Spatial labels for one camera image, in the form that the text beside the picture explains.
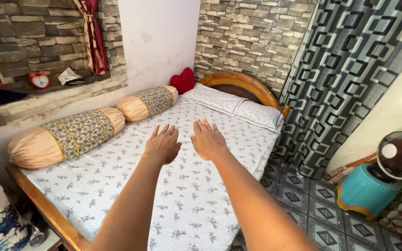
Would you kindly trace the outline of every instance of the alarm clock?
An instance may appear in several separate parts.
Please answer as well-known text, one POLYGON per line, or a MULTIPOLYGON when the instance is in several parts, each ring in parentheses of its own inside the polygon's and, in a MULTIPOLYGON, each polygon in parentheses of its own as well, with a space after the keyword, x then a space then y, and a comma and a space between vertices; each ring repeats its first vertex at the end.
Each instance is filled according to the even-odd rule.
POLYGON ((49 85, 49 78, 42 71, 30 73, 29 81, 38 88, 46 88, 49 85))

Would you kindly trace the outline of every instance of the gray patterned curtain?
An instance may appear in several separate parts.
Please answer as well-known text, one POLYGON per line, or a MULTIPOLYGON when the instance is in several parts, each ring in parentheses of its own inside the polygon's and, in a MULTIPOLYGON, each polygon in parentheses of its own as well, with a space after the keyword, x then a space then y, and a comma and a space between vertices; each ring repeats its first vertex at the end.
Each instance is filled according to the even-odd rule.
POLYGON ((322 0, 280 97, 275 154, 320 179, 402 71, 402 0, 322 0))

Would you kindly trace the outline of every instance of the white floral bed sheet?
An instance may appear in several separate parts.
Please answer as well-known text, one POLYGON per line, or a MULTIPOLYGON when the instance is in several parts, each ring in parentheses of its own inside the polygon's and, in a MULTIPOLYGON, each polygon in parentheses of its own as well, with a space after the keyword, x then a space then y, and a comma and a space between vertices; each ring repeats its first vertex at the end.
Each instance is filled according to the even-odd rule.
POLYGON ((136 168, 154 126, 170 122, 179 128, 178 140, 183 145, 175 161, 160 172, 148 250, 225 251, 239 225, 215 165, 201 159, 190 141, 192 122, 203 116, 217 123, 232 154, 259 180, 280 129, 272 132, 182 99, 161 114, 127 123, 118 135, 96 149, 22 172, 92 242, 136 168))

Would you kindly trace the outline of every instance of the wooden headboard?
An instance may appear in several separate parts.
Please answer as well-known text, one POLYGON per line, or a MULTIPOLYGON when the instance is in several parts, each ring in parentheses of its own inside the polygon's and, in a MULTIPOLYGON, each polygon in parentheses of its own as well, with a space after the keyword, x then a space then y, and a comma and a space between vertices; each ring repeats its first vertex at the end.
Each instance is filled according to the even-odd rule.
POLYGON ((286 105, 283 110, 272 93, 259 81, 239 72, 221 71, 201 79, 199 83, 207 87, 230 93, 239 97, 247 98, 257 104, 272 106, 282 112, 286 118, 290 106, 286 105))

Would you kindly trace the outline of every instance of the red heart pillow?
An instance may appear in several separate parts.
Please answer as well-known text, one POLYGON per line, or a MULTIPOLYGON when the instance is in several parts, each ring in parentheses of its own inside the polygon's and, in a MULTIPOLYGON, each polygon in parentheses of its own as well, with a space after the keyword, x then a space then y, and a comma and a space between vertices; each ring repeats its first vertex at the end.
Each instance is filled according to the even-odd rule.
POLYGON ((182 71, 181 75, 173 75, 173 77, 170 78, 170 85, 178 90, 178 94, 192 90, 195 86, 195 78, 192 69, 187 67, 182 71))

